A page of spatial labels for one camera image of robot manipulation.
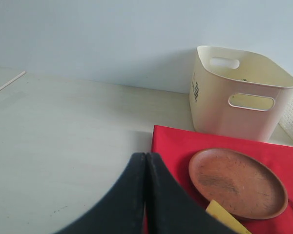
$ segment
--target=storage basket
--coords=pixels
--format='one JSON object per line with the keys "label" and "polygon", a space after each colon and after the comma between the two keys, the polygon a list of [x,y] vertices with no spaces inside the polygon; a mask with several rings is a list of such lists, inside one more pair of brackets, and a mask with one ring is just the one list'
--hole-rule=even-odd
{"label": "storage basket", "polygon": [[247,51],[197,47],[190,88],[196,131],[267,141],[293,94],[293,77]]}

